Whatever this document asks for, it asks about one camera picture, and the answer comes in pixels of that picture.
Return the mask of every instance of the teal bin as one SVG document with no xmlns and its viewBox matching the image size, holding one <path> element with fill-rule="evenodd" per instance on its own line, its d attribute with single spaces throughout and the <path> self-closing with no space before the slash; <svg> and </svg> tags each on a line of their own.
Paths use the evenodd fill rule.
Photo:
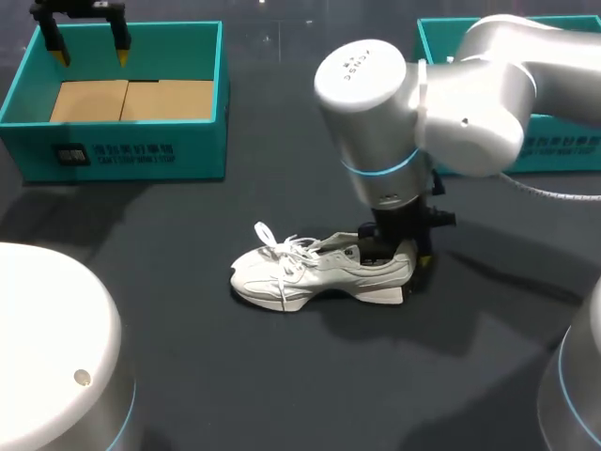
<svg viewBox="0 0 601 451">
<path fill-rule="evenodd" d="M 220 179 L 225 171 L 229 78 L 223 25 L 129 23 L 121 68 L 108 23 L 61 25 L 68 68 L 39 28 L 0 110 L 0 138 L 26 182 Z M 209 80 L 208 119 L 49 122 L 62 82 Z"/>
<path fill-rule="evenodd" d="M 597 16 L 530 17 L 549 26 L 575 31 L 601 32 Z M 428 64 L 447 64 L 463 35 L 478 18 L 420 19 L 414 58 Z M 551 116 L 532 115 L 524 146 L 512 173 L 601 170 L 601 130 Z M 449 173 L 445 168 L 441 173 Z"/>
</svg>

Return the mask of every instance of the cable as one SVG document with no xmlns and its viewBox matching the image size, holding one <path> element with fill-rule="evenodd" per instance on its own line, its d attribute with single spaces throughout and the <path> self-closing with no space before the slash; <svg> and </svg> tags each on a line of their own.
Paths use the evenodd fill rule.
<svg viewBox="0 0 601 451">
<path fill-rule="evenodd" d="M 562 193 L 553 193 L 552 191 L 539 190 L 538 188 L 533 188 L 532 186 L 525 185 L 520 183 L 517 180 L 512 179 L 511 177 L 505 174 L 498 174 L 497 177 L 499 179 L 509 183 L 514 188 L 517 188 L 519 191 L 533 194 L 538 197 L 546 197 L 549 199 L 556 200 L 574 200 L 577 202 L 601 202 L 601 195 L 586 195 L 586 194 L 562 194 Z"/>
</svg>

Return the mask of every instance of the sneaker heel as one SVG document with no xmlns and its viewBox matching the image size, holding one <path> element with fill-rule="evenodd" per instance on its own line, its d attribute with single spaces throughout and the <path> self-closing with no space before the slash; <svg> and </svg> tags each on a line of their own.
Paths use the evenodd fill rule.
<svg viewBox="0 0 601 451">
<path fill-rule="evenodd" d="M 376 289 L 355 294 L 355 298 L 364 303 L 403 303 L 401 287 Z"/>
</svg>

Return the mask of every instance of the shoe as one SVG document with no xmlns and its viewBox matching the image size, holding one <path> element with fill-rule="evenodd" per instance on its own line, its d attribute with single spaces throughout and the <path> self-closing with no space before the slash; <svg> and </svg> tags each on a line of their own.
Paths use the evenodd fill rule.
<svg viewBox="0 0 601 451">
<path fill-rule="evenodd" d="M 377 247 L 372 239 L 360 240 L 356 233 L 335 233 L 324 241 L 293 236 L 278 243 L 263 223 L 254 230 L 265 245 L 232 264 L 230 283 L 243 299 L 269 310 L 298 311 L 327 289 L 366 303 L 402 303 L 402 286 L 415 269 L 412 241 L 383 259 L 371 252 Z"/>
</svg>

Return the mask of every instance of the black table surface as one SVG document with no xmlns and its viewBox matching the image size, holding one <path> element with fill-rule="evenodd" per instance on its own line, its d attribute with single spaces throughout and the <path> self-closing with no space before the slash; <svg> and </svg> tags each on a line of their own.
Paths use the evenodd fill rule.
<svg viewBox="0 0 601 451">
<path fill-rule="evenodd" d="M 0 152 L 0 240 L 87 265 L 115 298 L 146 451 L 541 450 L 550 353 L 601 271 L 601 205 L 446 180 L 430 289 L 398 307 L 331 296 L 298 314 L 230 294 L 229 265 L 276 237 L 369 221 L 316 109 L 317 65 L 354 39 L 409 56 L 419 17 L 598 12 L 588 0 L 130 0 L 132 22 L 223 20 L 232 98 L 223 182 L 23 187 Z M 31 37 L 0 2 L 0 99 Z M 595 175 L 521 178 L 601 194 Z"/>
</svg>

